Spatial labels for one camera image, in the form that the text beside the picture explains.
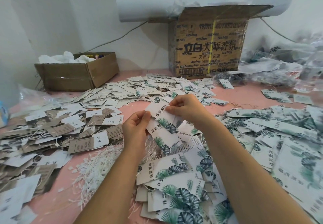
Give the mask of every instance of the barcode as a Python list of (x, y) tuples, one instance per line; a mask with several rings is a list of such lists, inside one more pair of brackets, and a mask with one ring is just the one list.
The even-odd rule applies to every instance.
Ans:
[(203, 68), (181, 68), (180, 75), (203, 74)]

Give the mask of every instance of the yellow tape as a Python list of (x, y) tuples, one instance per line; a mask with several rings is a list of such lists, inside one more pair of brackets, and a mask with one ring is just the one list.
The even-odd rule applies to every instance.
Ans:
[(212, 47), (213, 47), (213, 38), (214, 38), (214, 30), (215, 30), (215, 28), (216, 28), (216, 21), (214, 20), (213, 21), (213, 29), (212, 29), (212, 38), (211, 38), (211, 44), (210, 44), (211, 54), (210, 54), (210, 57), (209, 57), (209, 67), (207, 69), (207, 73), (210, 73), (211, 58), (212, 58)]

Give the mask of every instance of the pink tabletop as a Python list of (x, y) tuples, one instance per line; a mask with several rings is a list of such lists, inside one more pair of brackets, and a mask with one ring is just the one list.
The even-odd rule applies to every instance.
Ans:
[[(113, 77), (110, 82), (117, 82), (132, 76), (144, 76), (146, 73), (160, 73), (171, 75), (168, 70), (124, 71), (119, 75)], [(225, 90), (222, 86), (217, 86), (212, 90), (217, 95), (216, 98), (230, 101), (231, 103), (227, 104), (226, 106), (212, 104), (211, 106), (206, 106), (205, 108), (211, 114), (219, 114), (234, 107), (245, 109), (262, 109), (281, 104), (276, 100), (266, 99), (261, 93), (261, 89), (272, 89), (272, 87), (251, 83), (246, 86), (235, 87), (234, 90)], [(319, 97), (314, 96), (312, 99), (314, 100), (314, 102), (316, 102), (316, 104), (319, 102), (319, 100), (322, 102), (322, 98), (320, 99)], [(146, 101), (137, 101), (120, 108), (122, 114), (124, 115), (124, 121), (133, 112), (144, 110), (149, 104), (150, 103)], [(300, 103), (284, 105), (298, 109), (301, 109), (305, 106), (304, 104)], [(83, 159), (88, 157), (90, 153), (86, 152), (75, 155), (73, 159), (61, 169), (51, 191), (34, 198), (29, 203), (32, 210), (38, 215), (37, 218), (32, 222), (32, 224), (73, 223), (78, 214), (81, 212), (81, 209), (78, 206), (80, 189), (78, 189), (76, 186), (72, 186), (74, 179), (77, 177), (77, 173), (73, 174), (68, 168), (70, 166), (75, 167), (76, 165), (82, 163)], [(147, 222), (159, 223), (158, 221), (147, 220), (146, 218), (140, 217), (140, 211), (140, 203), (135, 203), (135, 205), (131, 207), (129, 211), (129, 214), (131, 213), (131, 215), (128, 219), (129, 224), (144, 224)]]

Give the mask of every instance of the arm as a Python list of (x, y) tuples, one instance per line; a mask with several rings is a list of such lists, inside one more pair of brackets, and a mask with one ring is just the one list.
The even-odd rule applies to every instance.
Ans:
[(177, 96), (166, 110), (203, 132), (239, 223), (311, 223), (302, 208), (194, 95)]
[(126, 222), (149, 120), (150, 112), (140, 111), (123, 124), (124, 149), (74, 224)]

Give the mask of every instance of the large cardboard box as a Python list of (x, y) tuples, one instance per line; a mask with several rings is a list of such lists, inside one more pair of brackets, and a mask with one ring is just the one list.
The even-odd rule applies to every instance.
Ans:
[(80, 55), (104, 55), (89, 63), (35, 63), (47, 91), (86, 91), (98, 88), (119, 73), (114, 52), (87, 52)]
[(214, 71), (237, 71), (248, 20), (272, 7), (185, 7), (179, 18), (169, 23), (170, 71), (187, 79), (203, 78)]

